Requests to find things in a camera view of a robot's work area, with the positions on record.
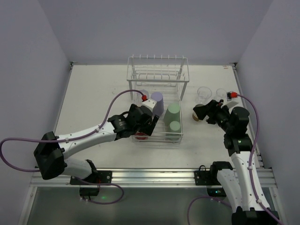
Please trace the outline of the red ceramic mug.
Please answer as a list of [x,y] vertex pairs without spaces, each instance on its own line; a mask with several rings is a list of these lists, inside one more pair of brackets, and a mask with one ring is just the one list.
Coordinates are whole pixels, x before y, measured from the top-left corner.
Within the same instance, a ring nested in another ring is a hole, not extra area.
[[137,139],[137,140],[147,140],[148,136],[145,133],[137,132],[135,134],[135,139]]

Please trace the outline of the clear ribbed glass cup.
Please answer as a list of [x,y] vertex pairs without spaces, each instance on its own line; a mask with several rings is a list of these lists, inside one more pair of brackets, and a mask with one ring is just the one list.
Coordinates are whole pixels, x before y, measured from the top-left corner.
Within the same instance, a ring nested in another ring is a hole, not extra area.
[[196,99],[196,102],[198,104],[202,104],[202,105],[205,105],[207,104],[208,100],[210,99],[212,95],[212,91],[210,88],[208,87],[199,87],[198,90],[197,90],[197,99]]

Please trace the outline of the clear faceted glass cup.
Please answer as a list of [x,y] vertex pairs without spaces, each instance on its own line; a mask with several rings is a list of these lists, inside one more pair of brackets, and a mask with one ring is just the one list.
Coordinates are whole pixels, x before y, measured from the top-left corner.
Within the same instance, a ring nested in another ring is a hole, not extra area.
[[141,100],[147,99],[148,95],[149,95],[149,93],[146,90],[139,90],[139,92],[138,92],[138,96]]

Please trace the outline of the cream and brown cup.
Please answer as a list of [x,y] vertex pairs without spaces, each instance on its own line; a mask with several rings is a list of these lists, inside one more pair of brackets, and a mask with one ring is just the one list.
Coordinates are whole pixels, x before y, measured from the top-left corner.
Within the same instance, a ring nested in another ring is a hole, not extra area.
[[197,117],[197,115],[196,115],[195,112],[192,113],[192,118],[193,118],[193,120],[195,120],[195,121],[197,121],[197,122],[201,121],[201,119],[199,119],[199,118]]

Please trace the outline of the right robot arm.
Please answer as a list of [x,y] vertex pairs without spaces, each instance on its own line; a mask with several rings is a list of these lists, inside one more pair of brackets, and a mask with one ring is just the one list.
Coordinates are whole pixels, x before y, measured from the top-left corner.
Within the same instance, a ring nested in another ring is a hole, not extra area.
[[196,105],[193,116],[217,124],[224,132],[224,146],[231,162],[213,162],[210,177],[224,189],[232,208],[233,225],[277,225],[279,215],[272,211],[263,193],[256,171],[253,144],[246,133],[249,111],[236,106],[232,110],[222,101]]

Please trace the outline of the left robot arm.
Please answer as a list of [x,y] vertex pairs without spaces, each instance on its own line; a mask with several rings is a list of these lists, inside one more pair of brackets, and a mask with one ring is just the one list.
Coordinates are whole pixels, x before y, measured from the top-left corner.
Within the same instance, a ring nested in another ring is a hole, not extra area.
[[62,174],[80,179],[96,177],[96,167],[91,160],[78,160],[72,156],[101,143],[129,138],[137,132],[152,135],[159,119],[153,114],[156,104],[150,99],[142,102],[141,106],[132,104],[127,112],[110,117],[103,125],[76,133],[61,136],[54,132],[44,134],[34,150],[42,178],[50,180]]

